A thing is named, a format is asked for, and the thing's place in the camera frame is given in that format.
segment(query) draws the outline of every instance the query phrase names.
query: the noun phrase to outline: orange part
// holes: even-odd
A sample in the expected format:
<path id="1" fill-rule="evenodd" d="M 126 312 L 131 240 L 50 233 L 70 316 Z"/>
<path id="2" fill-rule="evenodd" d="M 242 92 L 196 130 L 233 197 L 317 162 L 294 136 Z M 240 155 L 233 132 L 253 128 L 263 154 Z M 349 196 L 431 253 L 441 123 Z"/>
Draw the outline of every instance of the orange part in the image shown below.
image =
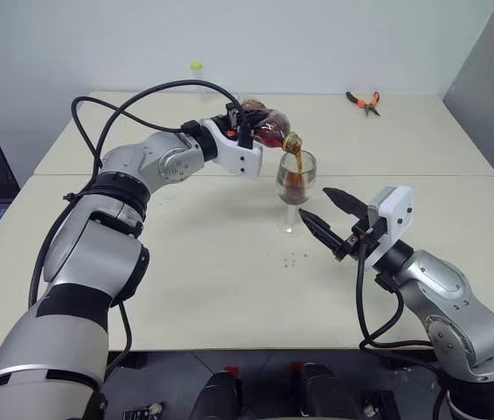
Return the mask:
<path id="1" fill-rule="evenodd" d="M 374 94 L 372 94 L 372 99 L 371 99 L 371 105 L 372 106 L 375 106 L 377 105 L 377 103 L 379 103 L 379 99 L 380 99 L 380 95 L 379 95 L 379 92 L 375 92 Z"/>

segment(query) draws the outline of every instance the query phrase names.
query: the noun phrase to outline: glass base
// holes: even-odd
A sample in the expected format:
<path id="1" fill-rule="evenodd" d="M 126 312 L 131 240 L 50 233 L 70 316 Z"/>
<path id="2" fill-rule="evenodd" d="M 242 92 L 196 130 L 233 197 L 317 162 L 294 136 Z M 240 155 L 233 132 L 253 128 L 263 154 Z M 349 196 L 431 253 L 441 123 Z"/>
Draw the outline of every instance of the glass base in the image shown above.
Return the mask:
<path id="1" fill-rule="evenodd" d="M 278 231 L 284 236 L 298 236 L 303 232 L 299 206 L 288 206 L 288 211 L 277 222 Z"/>

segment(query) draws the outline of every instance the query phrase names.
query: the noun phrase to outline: glass stem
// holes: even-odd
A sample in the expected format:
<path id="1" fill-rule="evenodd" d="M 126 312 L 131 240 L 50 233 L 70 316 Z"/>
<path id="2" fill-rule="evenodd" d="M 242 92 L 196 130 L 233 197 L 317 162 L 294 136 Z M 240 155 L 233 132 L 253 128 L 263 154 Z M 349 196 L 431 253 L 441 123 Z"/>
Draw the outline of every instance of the glass stem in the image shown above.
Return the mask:
<path id="1" fill-rule="evenodd" d="M 288 206 L 288 225 L 293 227 L 296 224 L 297 208 L 299 206 Z"/>

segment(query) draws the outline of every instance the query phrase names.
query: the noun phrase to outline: robotic arm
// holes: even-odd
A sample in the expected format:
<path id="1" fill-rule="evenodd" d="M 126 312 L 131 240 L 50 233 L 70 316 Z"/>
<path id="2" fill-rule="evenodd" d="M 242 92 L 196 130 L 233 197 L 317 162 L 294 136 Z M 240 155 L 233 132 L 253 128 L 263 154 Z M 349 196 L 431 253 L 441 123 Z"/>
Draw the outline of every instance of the robotic arm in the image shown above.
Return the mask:
<path id="1" fill-rule="evenodd" d="M 219 116 L 113 149 L 46 255 L 44 296 L 0 347 L 0 418 L 102 418 L 108 309 L 134 295 L 150 254 L 137 240 L 150 195 L 219 163 L 255 179 L 262 147 L 222 132 Z"/>
<path id="2" fill-rule="evenodd" d="M 341 190 L 324 192 L 358 222 L 344 241 L 318 216 L 300 210 L 310 232 L 339 261 L 359 259 L 365 247 L 365 267 L 379 272 L 376 282 L 401 293 L 423 324 L 442 366 L 439 381 L 453 418 L 494 419 L 494 313 L 476 299 L 457 267 L 400 241 L 414 220 L 413 191 L 386 188 L 369 206 Z"/>

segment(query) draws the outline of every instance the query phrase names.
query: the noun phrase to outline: table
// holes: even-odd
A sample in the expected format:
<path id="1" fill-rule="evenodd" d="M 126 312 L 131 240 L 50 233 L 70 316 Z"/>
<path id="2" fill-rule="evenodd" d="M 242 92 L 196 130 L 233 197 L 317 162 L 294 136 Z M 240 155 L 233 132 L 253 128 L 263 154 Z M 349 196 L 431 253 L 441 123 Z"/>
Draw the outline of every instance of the table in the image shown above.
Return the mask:
<path id="1" fill-rule="evenodd" d="M 122 104 L 132 94 L 93 92 L 90 95 Z M 168 93 L 146 97 L 130 108 L 143 119 L 179 127 L 191 119 L 225 112 L 228 100 L 219 95 L 202 103 L 199 94 Z M 284 112 L 292 129 L 318 159 L 320 175 L 494 175 L 493 169 L 458 125 L 441 99 L 434 95 L 384 95 L 382 117 L 365 113 L 338 94 L 258 94 L 270 108 Z M 80 118 L 96 141 L 113 111 L 84 104 Z M 113 125 L 104 151 L 139 143 L 153 132 L 125 117 Z M 274 176 L 281 150 L 265 149 L 262 176 Z M 35 170 L 38 175 L 89 174 L 91 154 L 73 122 Z M 229 175 L 207 163 L 201 175 Z"/>
<path id="2" fill-rule="evenodd" d="M 0 344 L 25 310 L 40 241 L 87 176 L 29 179 L 0 221 Z M 469 176 L 322 176 L 305 208 L 346 236 L 355 221 L 320 191 L 335 186 L 370 200 L 383 186 L 415 189 L 415 224 L 404 240 L 457 265 L 494 311 L 494 178 Z M 141 240 L 150 267 L 127 309 L 135 350 L 206 348 L 353 348 L 355 262 L 338 263 L 308 231 L 288 238 L 274 180 L 196 176 L 152 198 Z M 369 273 L 371 328 L 394 311 L 393 296 Z M 118 311 L 109 316 L 111 349 L 124 346 Z M 425 338 L 405 311 L 387 339 Z"/>

